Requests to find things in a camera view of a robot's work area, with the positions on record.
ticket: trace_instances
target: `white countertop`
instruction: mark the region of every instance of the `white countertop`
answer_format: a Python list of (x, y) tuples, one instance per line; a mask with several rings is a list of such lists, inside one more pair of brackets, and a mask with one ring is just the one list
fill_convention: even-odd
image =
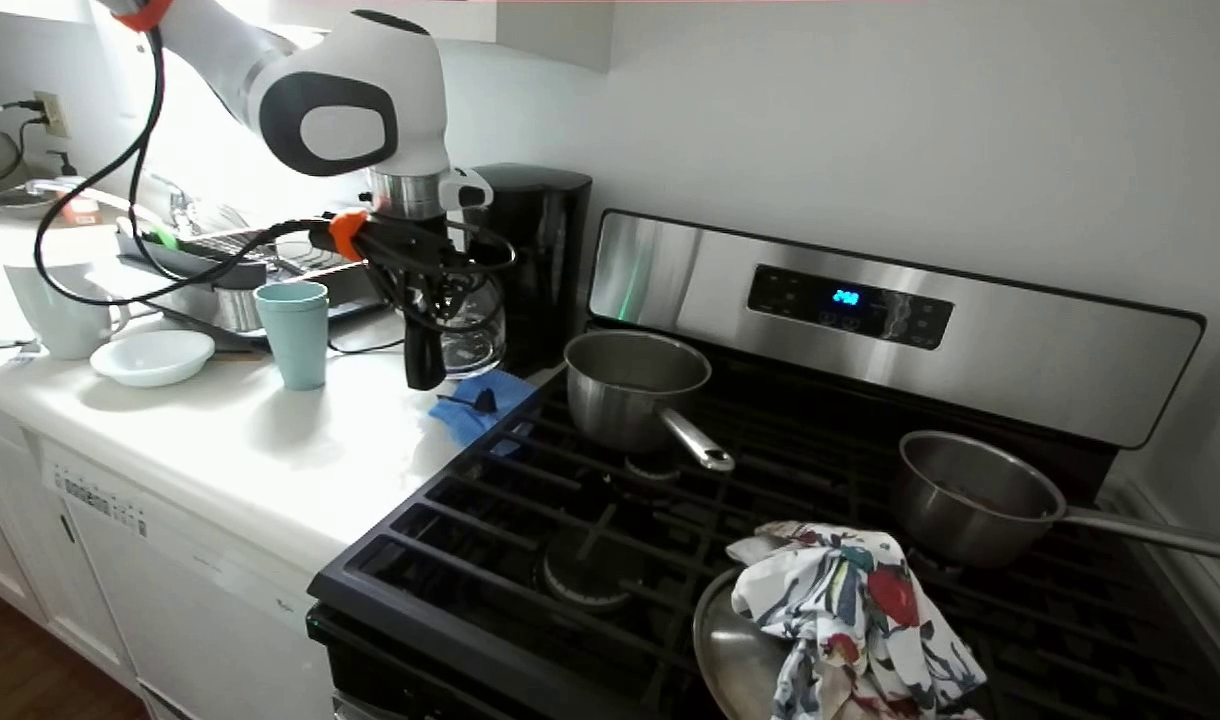
[[(31, 228), (0, 221), (0, 264)], [(107, 257), (111, 228), (62, 228), (54, 257)], [(402, 333), (392, 316), (358, 329)], [(31, 337), (0, 273), (0, 337)], [(432, 392), (404, 389), (404, 355), (333, 355), (330, 389), (286, 392), (267, 353), (216, 353), (195, 381), (122, 389), (84, 360), (0, 353), (0, 412), (224, 531), (322, 570), (444, 460)]]

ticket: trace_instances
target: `wooden floor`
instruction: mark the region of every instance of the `wooden floor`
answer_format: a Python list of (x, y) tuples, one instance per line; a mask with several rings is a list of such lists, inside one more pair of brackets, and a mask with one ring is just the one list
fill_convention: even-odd
[(146, 709), (0, 598), (0, 720), (146, 720)]

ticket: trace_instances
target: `bowl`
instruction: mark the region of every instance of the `bowl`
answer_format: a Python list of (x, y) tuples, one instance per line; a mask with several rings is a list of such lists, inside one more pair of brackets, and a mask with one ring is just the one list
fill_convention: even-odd
[(192, 381), (207, 355), (214, 337), (203, 333), (133, 333), (92, 353), (92, 373), (128, 389), (165, 389)]

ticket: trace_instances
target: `pot handle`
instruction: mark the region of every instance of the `pot handle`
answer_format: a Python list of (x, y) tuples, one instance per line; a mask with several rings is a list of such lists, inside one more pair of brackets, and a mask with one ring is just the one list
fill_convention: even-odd
[(664, 429), (672, 429), (680, 435), (680, 442), (691, 451), (691, 460), (710, 470), (731, 470), (737, 460), (713, 438), (703, 435), (689, 416), (680, 416), (676, 409), (661, 409)]
[(1154, 526), (1154, 524), (1142, 524), (1142, 518), (1126, 518), (1126, 516), (1113, 516), (1113, 510), (1088, 510), (1088, 506), (1070, 506), (1059, 518), (1077, 524), (1077, 526), (1115, 531), (1115, 537), (1132, 537), (1132, 538), (1186, 549), (1186, 553), (1220, 560), (1220, 538), (1214, 538), (1214, 537)]

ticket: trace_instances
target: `black coffee maker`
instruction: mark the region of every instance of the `black coffee maker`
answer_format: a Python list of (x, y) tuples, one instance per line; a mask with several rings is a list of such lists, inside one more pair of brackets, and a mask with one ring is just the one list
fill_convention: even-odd
[(470, 223), (515, 244), (506, 287), (506, 360), (508, 373), (538, 373), (563, 360), (578, 333), (578, 282), (584, 259), (584, 214), (593, 178), (563, 167), (486, 164), (494, 204), (465, 212)]

